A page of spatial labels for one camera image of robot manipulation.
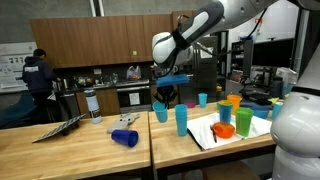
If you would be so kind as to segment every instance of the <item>stove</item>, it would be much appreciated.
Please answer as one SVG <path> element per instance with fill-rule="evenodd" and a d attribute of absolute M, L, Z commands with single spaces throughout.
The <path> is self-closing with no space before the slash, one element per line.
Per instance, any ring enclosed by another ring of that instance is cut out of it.
<path fill-rule="evenodd" d="M 137 85 L 147 85 L 149 84 L 149 79 L 139 79 L 139 80 L 127 80 L 117 82 L 116 87 L 128 87 Z"/>

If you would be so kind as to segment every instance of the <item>blue object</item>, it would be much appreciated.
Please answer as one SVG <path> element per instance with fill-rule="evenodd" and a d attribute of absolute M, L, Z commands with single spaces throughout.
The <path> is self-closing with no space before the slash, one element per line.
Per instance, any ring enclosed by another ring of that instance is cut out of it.
<path fill-rule="evenodd" d="M 272 110 L 272 106 L 271 105 L 259 105 L 257 103 L 254 102 L 240 102 L 240 107 L 247 107 L 247 108 L 251 108 L 251 107 L 263 107 L 269 110 Z"/>
<path fill-rule="evenodd" d="M 273 110 L 272 110 L 272 115 L 271 115 L 272 120 L 274 120 L 277 117 L 279 111 L 281 110 L 282 105 L 283 105 L 282 102 L 276 102 L 273 105 Z"/>
<path fill-rule="evenodd" d="M 157 119 L 161 123 L 165 123 L 168 119 L 168 109 L 165 104 L 156 101 L 152 105 L 153 111 L 156 113 Z"/>
<path fill-rule="evenodd" d="M 137 131 L 132 130 L 114 130 L 111 134 L 111 138 L 123 145 L 134 147 L 139 140 Z"/>
<path fill-rule="evenodd" d="M 163 86 L 170 86 L 170 85 L 176 85 L 176 84 L 184 84 L 188 83 L 189 78 L 185 74 L 178 74 L 178 75 L 169 75 L 162 78 L 158 78 L 157 80 L 157 86 L 163 87 Z"/>
<path fill-rule="evenodd" d="M 200 93 L 200 94 L 198 94 L 198 97 L 199 97 L 200 108 L 205 108 L 207 106 L 208 95 L 205 93 Z"/>
<path fill-rule="evenodd" d="M 223 106 L 218 104 L 220 122 L 230 123 L 232 107 L 233 107 L 232 105 Z"/>
<path fill-rule="evenodd" d="M 37 106 L 33 104 L 33 98 L 29 92 L 23 93 L 18 103 L 7 107 L 0 113 L 0 121 L 17 121 L 29 118 L 35 112 Z"/>
<path fill-rule="evenodd" d="M 179 136 L 187 135 L 188 106 L 178 104 L 174 107 L 176 114 L 176 123 Z"/>
<path fill-rule="evenodd" d="M 251 107 L 253 115 L 261 119 L 266 119 L 269 115 L 269 110 L 263 107 Z"/>

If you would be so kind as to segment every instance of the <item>refrigerator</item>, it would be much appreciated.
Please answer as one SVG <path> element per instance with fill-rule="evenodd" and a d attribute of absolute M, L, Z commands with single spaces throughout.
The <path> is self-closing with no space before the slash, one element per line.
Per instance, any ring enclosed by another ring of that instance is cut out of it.
<path fill-rule="evenodd" d="M 216 36 L 203 37 L 198 40 L 213 54 L 217 54 L 218 38 Z M 178 86 L 179 101 L 195 100 L 198 94 L 208 94 L 208 102 L 216 102 L 217 87 L 217 57 L 201 50 L 193 44 L 193 59 L 179 66 L 179 72 L 189 76 L 189 83 Z"/>

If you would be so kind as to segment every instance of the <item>orange cup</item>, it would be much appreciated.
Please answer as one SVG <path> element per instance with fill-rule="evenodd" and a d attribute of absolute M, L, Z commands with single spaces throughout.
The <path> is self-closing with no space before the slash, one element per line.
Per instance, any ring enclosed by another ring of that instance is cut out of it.
<path fill-rule="evenodd" d="M 230 94 L 227 96 L 227 100 L 232 103 L 232 115 L 236 115 L 236 110 L 240 107 L 241 96 Z"/>

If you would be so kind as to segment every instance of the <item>monitor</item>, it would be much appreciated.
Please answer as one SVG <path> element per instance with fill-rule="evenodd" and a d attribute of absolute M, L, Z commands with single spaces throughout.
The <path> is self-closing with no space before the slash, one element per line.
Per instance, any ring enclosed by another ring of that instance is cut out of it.
<path fill-rule="evenodd" d="M 255 43 L 252 66 L 290 67 L 293 43 L 293 38 Z"/>

